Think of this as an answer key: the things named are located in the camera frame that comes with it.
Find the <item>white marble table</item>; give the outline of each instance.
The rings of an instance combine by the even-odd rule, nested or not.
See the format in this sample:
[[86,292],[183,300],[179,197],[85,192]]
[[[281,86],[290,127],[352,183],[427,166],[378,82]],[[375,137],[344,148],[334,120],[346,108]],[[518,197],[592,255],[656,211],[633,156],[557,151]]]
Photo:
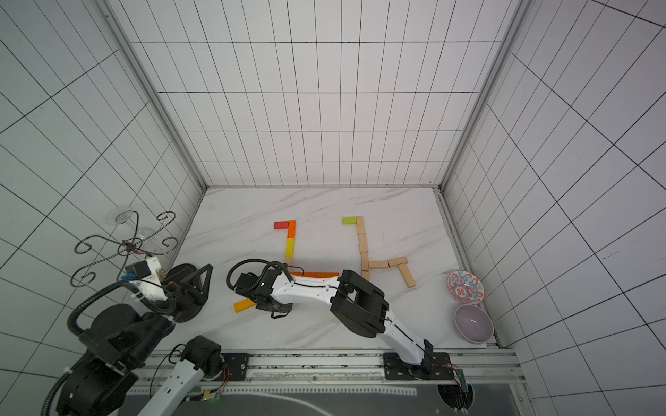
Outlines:
[[[364,216],[371,260],[409,258],[415,288],[407,288],[397,268],[373,270],[371,278],[404,325],[436,348],[479,347],[453,322],[459,303],[445,280],[458,262],[431,188],[218,188],[206,193],[174,263],[213,265],[208,303],[194,319],[177,324],[158,348],[171,349],[200,334],[222,349],[387,348],[314,305],[296,305],[282,319],[254,308],[235,313],[234,303],[244,298],[224,282],[241,260],[283,260],[287,231],[274,230],[273,223],[288,220],[297,224],[294,265],[307,272],[360,273],[356,226],[343,225],[343,216]],[[242,266],[234,280],[240,270],[258,274],[262,266]]]

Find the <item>yellow block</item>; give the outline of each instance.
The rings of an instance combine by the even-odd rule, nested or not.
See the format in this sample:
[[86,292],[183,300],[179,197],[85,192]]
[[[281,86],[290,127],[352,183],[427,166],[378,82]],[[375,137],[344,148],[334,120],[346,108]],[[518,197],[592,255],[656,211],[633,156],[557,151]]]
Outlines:
[[287,238],[287,251],[284,254],[286,258],[294,258],[294,238]]
[[236,304],[234,304],[234,310],[236,313],[238,312],[243,312],[246,309],[250,309],[252,306],[255,306],[256,303],[252,302],[249,299],[242,300]]

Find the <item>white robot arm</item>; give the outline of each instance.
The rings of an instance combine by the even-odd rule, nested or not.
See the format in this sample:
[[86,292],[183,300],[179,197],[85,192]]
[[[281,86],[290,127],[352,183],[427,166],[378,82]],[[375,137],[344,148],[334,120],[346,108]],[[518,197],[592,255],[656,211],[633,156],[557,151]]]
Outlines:
[[338,278],[302,278],[291,276],[280,262],[266,263],[260,276],[243,273],[232,285],[230,277],[241,262],[229,271],[227,285],[251,299],[258,309],[270,311],[273,318],[286,316],[293,304],[311,303],[330,308],[350,331],[364,337],[377,336],[404,363],[426,373],[432,369],[432,345],[400,324],[384,293],[357,273],[344,270]]

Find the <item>bowl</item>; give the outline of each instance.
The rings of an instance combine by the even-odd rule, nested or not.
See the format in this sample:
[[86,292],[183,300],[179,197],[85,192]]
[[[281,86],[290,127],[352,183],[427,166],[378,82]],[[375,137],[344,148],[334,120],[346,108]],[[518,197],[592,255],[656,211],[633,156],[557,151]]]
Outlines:
[[464,270],[451,272],[446,286],[451,295],[463,304],[478,305],[486,296],[481,280]]
[[486,343],[493,337],[494,326],[490,316],[476,305],[460,305],[455,314],[456,328],[472,343]]

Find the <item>patterned plate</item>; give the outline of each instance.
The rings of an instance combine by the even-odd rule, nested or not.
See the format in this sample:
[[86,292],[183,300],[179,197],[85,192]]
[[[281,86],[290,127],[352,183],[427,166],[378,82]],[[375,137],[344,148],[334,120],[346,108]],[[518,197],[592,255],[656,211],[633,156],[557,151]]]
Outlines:
[[463,304],[480,304],[486,296],[481,281],[464,270],[451,272],[446,279],[446,285],[453,297]]

